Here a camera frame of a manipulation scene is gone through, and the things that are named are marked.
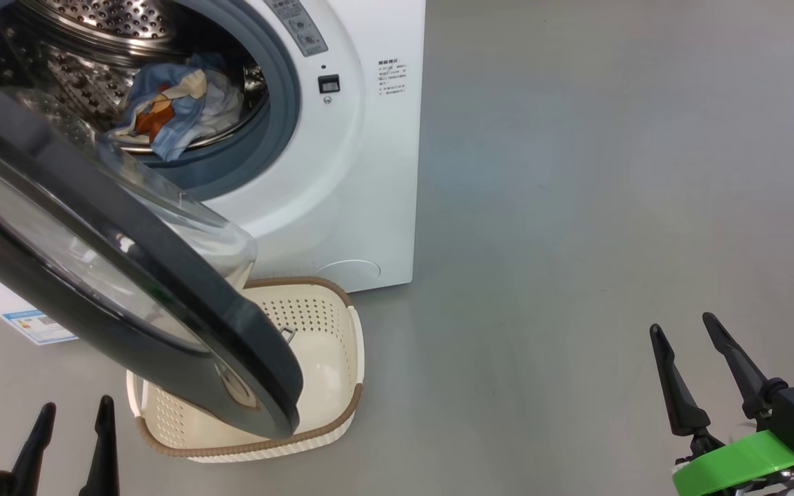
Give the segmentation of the grey instruction sticker with icons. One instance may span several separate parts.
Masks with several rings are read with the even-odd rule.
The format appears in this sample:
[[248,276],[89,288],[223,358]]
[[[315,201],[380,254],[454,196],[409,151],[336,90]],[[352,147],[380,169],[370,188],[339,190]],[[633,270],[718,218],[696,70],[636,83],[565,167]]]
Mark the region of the grey instruction sticker with icons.
[[301,0],[263,0],[283,23],[304,57],[328,51],[329,47],[318,26]]

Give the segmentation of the white front-load washing machine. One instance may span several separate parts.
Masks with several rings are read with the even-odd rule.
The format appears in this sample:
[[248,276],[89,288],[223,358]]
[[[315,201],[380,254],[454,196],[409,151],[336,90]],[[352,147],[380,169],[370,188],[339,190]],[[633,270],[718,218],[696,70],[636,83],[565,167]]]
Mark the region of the white front-load washing machine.
[[[263,0],[249,2],[292,56],[299,118],[271,167],[201,201],[255,237],[255,278],[369,260],[381,268],[382,287],[405,285],[413,277],[428,0],[301,0],[329,47],[310,57]],[[377,65],[387,59],[407,64],[403,94],[378,95]],[[340,76],[341,91],[319,94],[318,77],[329,74]]]

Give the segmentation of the round white drain filter cover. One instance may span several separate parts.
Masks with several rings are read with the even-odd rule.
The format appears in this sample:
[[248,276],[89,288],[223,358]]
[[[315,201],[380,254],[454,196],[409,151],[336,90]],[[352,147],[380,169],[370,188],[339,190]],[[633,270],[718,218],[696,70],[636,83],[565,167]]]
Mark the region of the round white drain filter cover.
[[380,274],[378,264],[369,260],[341,260],[319,268],[313,276],[330,280],[351,293],[381,287]]

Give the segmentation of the black rimmed glass washer door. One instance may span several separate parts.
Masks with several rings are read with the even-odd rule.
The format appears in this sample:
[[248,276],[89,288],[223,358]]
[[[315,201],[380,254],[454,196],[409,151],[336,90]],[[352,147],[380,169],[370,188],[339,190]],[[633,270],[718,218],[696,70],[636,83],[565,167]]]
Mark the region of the black rimmed glass washer door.
[[298,428],[303,374],[242,294],[255,239],[38,90],[0,89],[0,283],[229,426]]

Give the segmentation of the cream perforated laundry basket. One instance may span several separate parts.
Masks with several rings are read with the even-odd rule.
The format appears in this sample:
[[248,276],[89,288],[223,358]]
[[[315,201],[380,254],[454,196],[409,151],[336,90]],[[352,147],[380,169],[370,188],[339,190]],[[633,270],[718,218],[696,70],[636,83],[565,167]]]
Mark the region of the cream perforated laundry basket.
[[233,464],[322,448],[349,430],[365,381],[365,340],[347,292],[330,280],[291,277],[250,280],[243,295],[285,330],[296,353],[305,377],[297,431],[269,440],[234,429],[128,371],[130,410],[156,452],[199,464]]

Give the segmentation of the blue energy label sticker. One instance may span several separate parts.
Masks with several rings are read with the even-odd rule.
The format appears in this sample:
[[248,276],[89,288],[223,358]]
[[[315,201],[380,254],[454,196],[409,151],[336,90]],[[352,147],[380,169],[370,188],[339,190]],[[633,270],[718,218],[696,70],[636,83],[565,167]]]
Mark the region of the blue energy label sticker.
[[78,339],[73,333],[64,329],[63,326],[38,309],[20,311],[19,313],[4,313],[2,318],[36,345],[47,345]]

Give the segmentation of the stainless steel washing machine drum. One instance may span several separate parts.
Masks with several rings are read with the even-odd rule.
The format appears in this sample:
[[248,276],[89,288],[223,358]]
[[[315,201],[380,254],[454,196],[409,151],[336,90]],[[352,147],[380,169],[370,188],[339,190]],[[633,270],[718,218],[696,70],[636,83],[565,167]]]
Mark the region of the stainless steel washing machine drum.
[[98,133],[124,120],[136,76],[153,63],[203,62],[236,88],[238,117],[189,149],[226,141],[269,91],[232,34],[177,0],[15,0],[0,9],[0,87],[50,95]]

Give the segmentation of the blue garment large orange patch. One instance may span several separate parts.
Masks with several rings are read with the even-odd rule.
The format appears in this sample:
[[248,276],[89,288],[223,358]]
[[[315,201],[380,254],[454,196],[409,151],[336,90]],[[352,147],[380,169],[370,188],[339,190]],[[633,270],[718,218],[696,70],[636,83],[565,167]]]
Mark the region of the blue garment large orange patch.
[[121,120],[107,131],[122,145],[148,145],[165,161],[192,143],[229,131],[242,115],[243,89],[220,54],[193,54],[185,63],[151,63],[134,78]]

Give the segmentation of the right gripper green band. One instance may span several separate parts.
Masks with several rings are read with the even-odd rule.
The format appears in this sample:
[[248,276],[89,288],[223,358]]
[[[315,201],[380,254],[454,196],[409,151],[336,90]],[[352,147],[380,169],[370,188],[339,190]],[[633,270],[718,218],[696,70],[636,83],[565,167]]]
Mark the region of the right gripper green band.
[[[714,313],[702,321],[716,351],[726,360],[742,396],[746,417],[766,417],[765,375]],[[671,432],[690,437],[692,453],[678,459],[672,483],[678,496],[794,496],[794,420],[772,415],[769,427],[725,444],[712,436],[709,415],[694,402],[675,367],[675,353],[659,324],[649,329],[653,357]]]

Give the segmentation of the white printed instruction label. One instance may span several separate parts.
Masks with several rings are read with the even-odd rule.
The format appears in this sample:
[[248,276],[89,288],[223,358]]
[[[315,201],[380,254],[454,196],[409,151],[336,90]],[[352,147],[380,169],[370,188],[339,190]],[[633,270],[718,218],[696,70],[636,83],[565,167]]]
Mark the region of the white printed instruction label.
[[407,91],[409,66],[400,59],[378,61],[377,92],[379,96],[403,94]]

